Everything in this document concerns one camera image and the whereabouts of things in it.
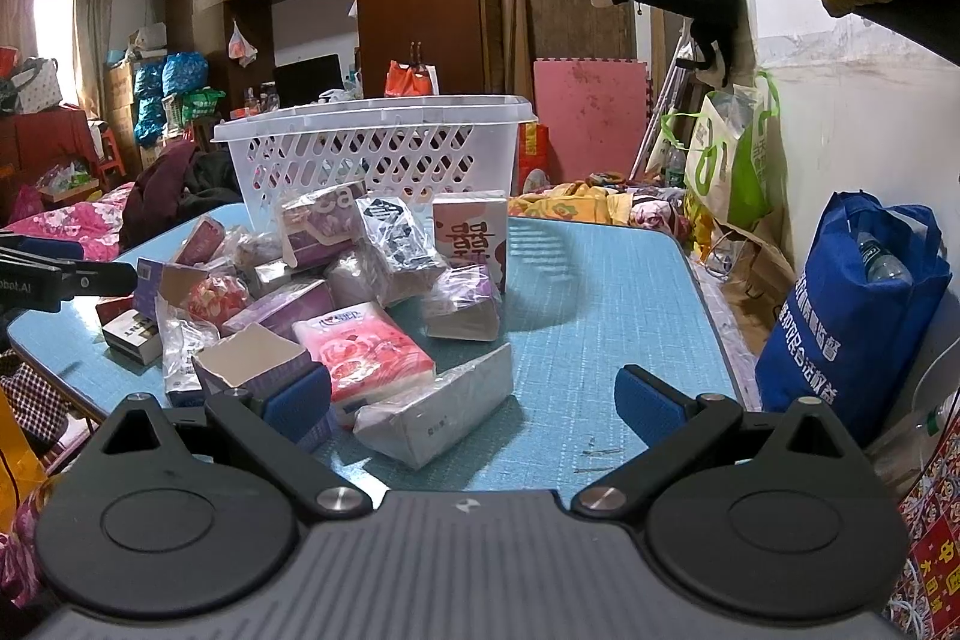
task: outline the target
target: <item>pink box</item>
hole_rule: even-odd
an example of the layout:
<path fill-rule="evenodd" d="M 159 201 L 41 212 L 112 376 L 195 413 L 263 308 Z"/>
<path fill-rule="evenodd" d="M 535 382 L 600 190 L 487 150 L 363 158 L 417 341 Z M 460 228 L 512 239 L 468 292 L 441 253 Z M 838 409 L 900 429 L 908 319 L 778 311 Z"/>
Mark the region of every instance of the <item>pink box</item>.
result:
<path fill-rule="evenodd" d="M 503 191 L 440 194 L 433 201 L 434 241 L 453 266 L 486 263 L 501 292 L 507 286 L 507 196 Z"/>

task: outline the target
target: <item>red and white package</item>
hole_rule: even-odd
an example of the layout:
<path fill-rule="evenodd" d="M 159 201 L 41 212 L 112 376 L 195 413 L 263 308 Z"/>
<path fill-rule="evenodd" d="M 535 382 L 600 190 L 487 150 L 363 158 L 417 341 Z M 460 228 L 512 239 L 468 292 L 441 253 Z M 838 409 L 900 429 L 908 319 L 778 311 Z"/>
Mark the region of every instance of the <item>red and white package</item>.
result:
<path fill-rule="evenodd" d="M 235 277 L 207 277 L 190 290 L 187 311 L 197 320 L 212 323 L 218 329 L 250 306 L 250 292 Z"/>
<path fill-rule="evenodd" d="M 431 357 L 371 302 L 299 321 L 294 334 L 328 369 L 331 405 L 344 427 L 352 428 L 360 408 L 436 378 Z"/>
<path fill-rule="evenodd" d="M 227 230 L 223 225 L 213 218 L 206 215 L 197 221 L 193 227 L 190 236 L 186 238 L 184 244 L 176 252 L 173 263 L 179 263 L 181 266 L 197 266 L 198 263 L 207 263 L 213 254 L 217 252 L 220 243 L 223 242 Z"/>

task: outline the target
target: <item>floral bedding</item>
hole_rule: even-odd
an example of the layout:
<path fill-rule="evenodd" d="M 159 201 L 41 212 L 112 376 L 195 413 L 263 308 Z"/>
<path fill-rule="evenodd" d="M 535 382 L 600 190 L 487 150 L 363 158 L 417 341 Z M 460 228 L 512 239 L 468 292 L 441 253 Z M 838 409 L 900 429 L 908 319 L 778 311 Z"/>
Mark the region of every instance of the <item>floral bedding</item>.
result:
<path fill-rule="evenodd" d="M 133 183 L 122 185 L 99 201 L 82 201 L 33 215 L 7 226 L 8 231 L 37 239 L 80 242 L 86 261 L 113 261 L 120 254 L 123 208 Z"/>

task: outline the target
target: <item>red round package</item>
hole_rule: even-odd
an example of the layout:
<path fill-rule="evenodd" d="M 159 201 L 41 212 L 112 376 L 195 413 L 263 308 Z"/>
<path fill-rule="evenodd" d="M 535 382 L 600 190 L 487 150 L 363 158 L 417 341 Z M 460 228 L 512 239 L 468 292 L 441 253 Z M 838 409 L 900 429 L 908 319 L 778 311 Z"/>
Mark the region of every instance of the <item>red round package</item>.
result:
<path fill-rule="evenodd" d="M 217 328 L 235 314 L 250 306 L 250 292 L 235 277 L 217 275 L 207 277 L 190 290 L 187 311 L 198 320 L 205 320 Z"/>

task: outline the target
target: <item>blue tablecloth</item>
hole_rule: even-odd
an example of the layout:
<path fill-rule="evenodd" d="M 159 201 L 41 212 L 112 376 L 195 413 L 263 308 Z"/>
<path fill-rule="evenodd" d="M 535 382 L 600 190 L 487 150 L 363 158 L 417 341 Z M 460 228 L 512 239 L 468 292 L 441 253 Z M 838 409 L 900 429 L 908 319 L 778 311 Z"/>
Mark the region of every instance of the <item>blue tablecloth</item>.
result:
<path fill-rule="evenodd" d="M 248 225 L 246 210 L 212 213 Z M 179 226 L 120 258 L 166 260 L 189 234 Z M 137 366 L 107 348 L 93 300 L 56 314 L 27 313 L 11 342 L 92 411 L 148 391 L 166 404 L 159 365 Z M 443 371 L 490 345 L 426 338 L 416 303 L 391 311 Z M 734 396 L 730 372 L 680 248 L 635 229 L 511 218 L 505 338 L 515 396 L 445 456 L 412 472 L 340 434 L 317 456 L 379 501 L 388 488 L 555 488 L 569 501 L 644 445 L 617 417 L 613 379 L 637 363 L 690 396 Z"/>

